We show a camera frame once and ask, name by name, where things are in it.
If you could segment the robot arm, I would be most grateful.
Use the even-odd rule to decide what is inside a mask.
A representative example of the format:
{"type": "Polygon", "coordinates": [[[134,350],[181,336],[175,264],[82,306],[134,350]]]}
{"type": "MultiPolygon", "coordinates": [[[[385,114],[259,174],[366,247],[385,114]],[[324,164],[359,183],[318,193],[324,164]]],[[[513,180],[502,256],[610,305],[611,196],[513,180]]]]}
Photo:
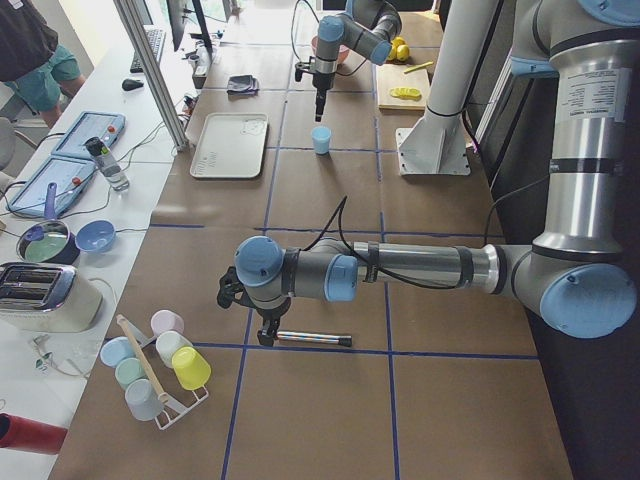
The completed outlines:
{"type": "Polygon", "coordinates": [[[316,53],[308,61],[297,62],[294,75],[296,82],[304,74],[312,76],[316,122],[322,120],[327,93],[334,86],[340,47],[383,65],[401,29],[400,15],[388,1],[347,1],[343,12],[319,20],[316,53]]]}
{"type": "MultiPolygon", "coordinates": [[[[397,130],[402,174],[453,174],[462,167],[459,122],[500,1],[452,1],[424,115],[397,130]]],[[[316,54],[296,64],[313,76],[315,120],[324,113],[340,45],[382,65],[401,20],[387,1],[346,1],[319,21],[316,54]]],[[[508,295],[550,327],[575,338],[612,333],[637,302],[612,212],[622,173],[621,139],[631,73],[639,59],[639,1],[517,1],[511,50],[515,76],[559,78],[545,227],[531,246],[431,247],[349,243],[340,202],[307,248],[254,236],[236,249],[217,303],[254,309],[259,343],[278,339],[293,297],[351,301],[357,281],[398,281],[431,290],[481,288],[508,295]]]]}

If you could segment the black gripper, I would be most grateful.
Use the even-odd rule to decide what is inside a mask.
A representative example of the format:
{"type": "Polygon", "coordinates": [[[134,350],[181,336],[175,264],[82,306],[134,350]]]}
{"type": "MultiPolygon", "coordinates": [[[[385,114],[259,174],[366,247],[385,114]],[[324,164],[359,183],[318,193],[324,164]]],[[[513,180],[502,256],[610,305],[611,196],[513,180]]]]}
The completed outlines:
{"type": "Polygon", "coordinates": [[[217,304],[223,309],[228,309],[233,303],[253,308],[258,312],[263,319],[263,324],[256,333],[258,342],[261,346],[273,346],[277,340],[281,317],[289,310],[291,299],[282,296],[269,301],[254,299],[239,280],[236,268],[229,266],[219,279],[217,304]]]}
{"type": "Polygon", "coordinates": [[[299,61],[295,64],[294,79],[301,82],[303,75],[313,77],[312,85],[317,89],[315,98],[315,121],[321,122],[326,105],[327,91],[333,88],[335,78],[335,61],[310,57],[308,61],[299,61]]]}

